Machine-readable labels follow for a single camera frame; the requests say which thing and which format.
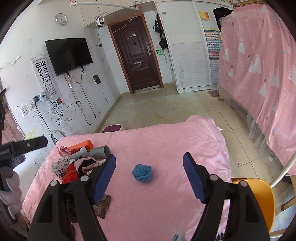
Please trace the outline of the grey cylinder tube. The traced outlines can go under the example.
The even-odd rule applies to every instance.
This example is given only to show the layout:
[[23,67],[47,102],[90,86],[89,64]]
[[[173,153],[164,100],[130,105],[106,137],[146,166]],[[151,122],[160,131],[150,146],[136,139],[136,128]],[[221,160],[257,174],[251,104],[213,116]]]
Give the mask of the grey cylinder tube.
[[89,156],[94,159],[106,159],[111,154],[109,146],[93,148],[89,151]]

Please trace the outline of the black pink sock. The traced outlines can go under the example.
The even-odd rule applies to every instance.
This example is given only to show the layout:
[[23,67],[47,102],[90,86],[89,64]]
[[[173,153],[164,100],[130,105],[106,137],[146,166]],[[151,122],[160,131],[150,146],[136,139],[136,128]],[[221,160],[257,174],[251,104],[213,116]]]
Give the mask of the black pink sock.
[[89,171],[94,169],[95,167],[99,167],[104,164],[106,159],[96,160],[92,157],[81,158],[76,161],[73,161],[72,164],[74,165],[76,172],[80,175],[86,175]]

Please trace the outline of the orange cardboard box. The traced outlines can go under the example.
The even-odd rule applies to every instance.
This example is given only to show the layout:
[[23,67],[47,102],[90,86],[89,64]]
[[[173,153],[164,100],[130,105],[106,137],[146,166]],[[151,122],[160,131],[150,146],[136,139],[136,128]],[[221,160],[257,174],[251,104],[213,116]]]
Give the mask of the orange cardboard box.
[[85,147],[85,149],[89,152],[91,149],[94,148],[94,145],[92,144],[91,140],[86,140],[84,142],[80,142],[78,144],[70,146],[70,147],[68,147],[68,149],[70,150],[71,154],[74,154],[74,153],[80,151],[80,149],[82,147]]

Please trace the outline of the red cloth item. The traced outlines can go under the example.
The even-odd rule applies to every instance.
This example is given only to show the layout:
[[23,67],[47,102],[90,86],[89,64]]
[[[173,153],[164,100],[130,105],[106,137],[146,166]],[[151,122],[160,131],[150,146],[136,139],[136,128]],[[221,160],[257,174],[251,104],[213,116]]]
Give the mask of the red cloth item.
[[79,178],[76,168],[70,164],[66,169],[66,174],[62,178],[62,184],[75,182]]

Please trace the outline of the blue knitted ball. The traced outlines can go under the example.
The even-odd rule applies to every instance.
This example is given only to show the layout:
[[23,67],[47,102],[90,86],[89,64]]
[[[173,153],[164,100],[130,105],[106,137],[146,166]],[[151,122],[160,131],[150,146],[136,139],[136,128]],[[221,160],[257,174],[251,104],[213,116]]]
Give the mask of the blue knitted ball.
[[135,180],[142,183],[148,183],[152,180],[152,167],[143,164],[137,164],[132,170]]

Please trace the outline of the brown snack wrapper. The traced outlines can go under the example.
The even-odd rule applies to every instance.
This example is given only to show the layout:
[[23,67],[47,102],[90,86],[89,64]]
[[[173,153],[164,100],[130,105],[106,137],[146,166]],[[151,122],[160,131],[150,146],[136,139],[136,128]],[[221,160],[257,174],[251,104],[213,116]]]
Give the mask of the brown snack wrapper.
[[95,205],[93,205],[93,209],[95,214],[101,219],[105,219],[107,210],[110,207],[111,196],[104,195]]

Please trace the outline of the pink bed sheet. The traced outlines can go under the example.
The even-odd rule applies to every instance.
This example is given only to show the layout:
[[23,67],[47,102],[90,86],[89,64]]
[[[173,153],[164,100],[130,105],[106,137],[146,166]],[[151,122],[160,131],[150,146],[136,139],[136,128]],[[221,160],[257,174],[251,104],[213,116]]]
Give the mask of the pink bed sheet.
[[[116,157],[116,168],[106,193],[111,196],[105,219],[99,223],[108,240],[172,240],[178,233],[190,240],[204,210],[195,197],[183,167],[189,152],[197,164],[222,180],[231,180],[226,142],[211,118],[192,115],[175,124],[154,125],[112,133],[63,137],[39,168],[23,201],[33,219],[37,206],[56,178],[51,165],[59,158],[58,147],[91,140],[107,145]],[[152,180],[135,180],[137,164],[152,167]]]

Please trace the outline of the eye chart poster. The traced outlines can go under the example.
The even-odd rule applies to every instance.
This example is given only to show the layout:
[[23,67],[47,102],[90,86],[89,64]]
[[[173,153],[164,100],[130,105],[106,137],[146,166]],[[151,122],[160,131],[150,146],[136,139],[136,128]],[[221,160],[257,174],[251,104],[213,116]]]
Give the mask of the eye chart poster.
[[60,107],[64,105],[62,95],[55,82],[54,75],[49,66],[45,55],[37,55],[31,58],[33,70],[36,74],[37,80],[42,89],[42,96],[50,100],[55,106]]

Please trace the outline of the dark brown door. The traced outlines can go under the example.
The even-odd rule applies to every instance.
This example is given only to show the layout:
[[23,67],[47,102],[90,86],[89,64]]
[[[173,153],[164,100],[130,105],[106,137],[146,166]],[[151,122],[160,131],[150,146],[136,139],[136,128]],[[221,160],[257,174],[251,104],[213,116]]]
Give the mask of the dark brown door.
[[144,14],[113,22],[108,30],[114,47],[109,59],[120,93],[163,88],[156,49]]

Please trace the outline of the pink tree-print curtain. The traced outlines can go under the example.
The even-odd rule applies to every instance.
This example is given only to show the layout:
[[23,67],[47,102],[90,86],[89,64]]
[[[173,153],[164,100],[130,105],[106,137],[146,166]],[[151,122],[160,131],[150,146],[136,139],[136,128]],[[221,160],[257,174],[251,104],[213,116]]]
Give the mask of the pink tree-print curtain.
[[219,85],[286,165],[295,153],[295,39],[268,5],[236,8],[220,23]]

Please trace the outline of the black hanging bag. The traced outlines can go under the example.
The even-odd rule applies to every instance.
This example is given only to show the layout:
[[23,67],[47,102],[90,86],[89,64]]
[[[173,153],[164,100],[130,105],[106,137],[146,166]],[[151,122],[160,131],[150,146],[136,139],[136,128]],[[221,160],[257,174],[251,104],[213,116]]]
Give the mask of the black hanging bag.
[[168,43],[165,37],[165,32],[163,25],[161,23],[161,19],[158,14],[156,14],[156,21],[154,24],[154,31],[159,34],[160,41],[159,41],[159,46],[161,47],[162,50],[168,49]]

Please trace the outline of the white louvered wardrobe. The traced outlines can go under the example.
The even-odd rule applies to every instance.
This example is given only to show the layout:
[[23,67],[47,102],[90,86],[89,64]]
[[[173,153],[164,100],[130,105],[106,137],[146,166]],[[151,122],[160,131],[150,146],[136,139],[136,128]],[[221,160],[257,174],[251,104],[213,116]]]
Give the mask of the white louvered wardrobe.
[[177,91],[215,89],[205,29],[196,1],[159,1],[156,8],[164,28]]

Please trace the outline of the black wall television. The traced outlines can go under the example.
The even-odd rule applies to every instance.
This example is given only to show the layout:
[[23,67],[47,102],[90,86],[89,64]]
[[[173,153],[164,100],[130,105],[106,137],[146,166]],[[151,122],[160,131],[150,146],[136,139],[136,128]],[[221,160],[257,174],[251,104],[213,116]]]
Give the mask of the black wall television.
[[85,38],[46,40],[45,45],[57,76],[93,63]]

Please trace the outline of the colourful wall chart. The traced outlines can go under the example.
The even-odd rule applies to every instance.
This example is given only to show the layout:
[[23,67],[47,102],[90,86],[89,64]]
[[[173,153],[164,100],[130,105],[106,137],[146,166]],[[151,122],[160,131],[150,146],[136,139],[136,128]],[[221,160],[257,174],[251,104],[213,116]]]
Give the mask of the colourful wall chart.
[[218,29],[205,29],[205,38],[210,60],[218,60],[221,48],[221,34]]

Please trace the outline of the round wall clock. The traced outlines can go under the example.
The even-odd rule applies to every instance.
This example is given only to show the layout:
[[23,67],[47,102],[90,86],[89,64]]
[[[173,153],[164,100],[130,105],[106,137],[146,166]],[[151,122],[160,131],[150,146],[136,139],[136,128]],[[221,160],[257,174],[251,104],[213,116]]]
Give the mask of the round wall clock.
[[67,16],[63,13],[58,13],[55,15],[55,22],[58,25],[63,26],[67,23]]

